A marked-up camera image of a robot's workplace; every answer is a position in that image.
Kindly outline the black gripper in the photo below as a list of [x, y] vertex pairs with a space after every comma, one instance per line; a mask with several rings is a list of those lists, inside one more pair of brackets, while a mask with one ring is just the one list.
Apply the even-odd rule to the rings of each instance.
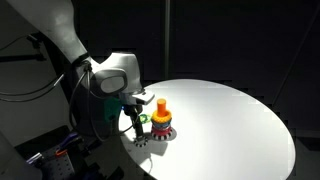
[[[143, 107], [141, 105], [124, 105], [123, 110], [127, 116], [136, 117], [143, 111]], [[142, 137], [143, 127], [140, 117], [136, 118], [133, 127], [135, 129], [136, 137]]]

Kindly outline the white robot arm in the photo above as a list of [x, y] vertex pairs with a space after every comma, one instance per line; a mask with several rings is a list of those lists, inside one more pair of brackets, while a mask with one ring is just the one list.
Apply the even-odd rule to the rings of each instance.
[[118, 95], [125, 112], [132, 118], [136, 137], [143, 136], [139, 114], [154, 94], [141, 85], [134, 53], [112, 52], [103, 62], [95, 61], [76, 34], [71, 0], [6, 1], [62, 52], [89, 95]]

